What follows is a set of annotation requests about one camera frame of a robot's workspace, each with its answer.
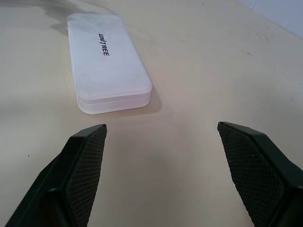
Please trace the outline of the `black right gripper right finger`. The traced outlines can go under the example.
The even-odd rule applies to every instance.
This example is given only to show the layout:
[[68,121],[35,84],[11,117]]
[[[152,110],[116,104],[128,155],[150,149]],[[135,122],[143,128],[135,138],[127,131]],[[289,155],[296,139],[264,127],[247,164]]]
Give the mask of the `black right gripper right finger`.
[[266,134],[229,122],[217,130],[254,227],[303,227],[303,170]]

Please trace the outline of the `white plastic Unitree box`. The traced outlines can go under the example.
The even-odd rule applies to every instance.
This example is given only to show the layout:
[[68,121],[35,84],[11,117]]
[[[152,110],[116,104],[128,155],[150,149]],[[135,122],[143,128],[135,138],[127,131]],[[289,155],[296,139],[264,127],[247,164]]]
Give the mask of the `white plastic Unitree box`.
[[67,18],[78,107],[102,114],[146,106],[152,81],[122,19],[74,13]]

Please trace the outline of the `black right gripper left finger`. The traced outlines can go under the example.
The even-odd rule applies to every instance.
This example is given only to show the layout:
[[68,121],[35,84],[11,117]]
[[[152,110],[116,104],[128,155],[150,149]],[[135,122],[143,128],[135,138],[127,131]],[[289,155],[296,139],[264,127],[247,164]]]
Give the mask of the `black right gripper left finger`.
[[106,136],[105,124],[71,136],[39,173],[5,227],[87,227]]

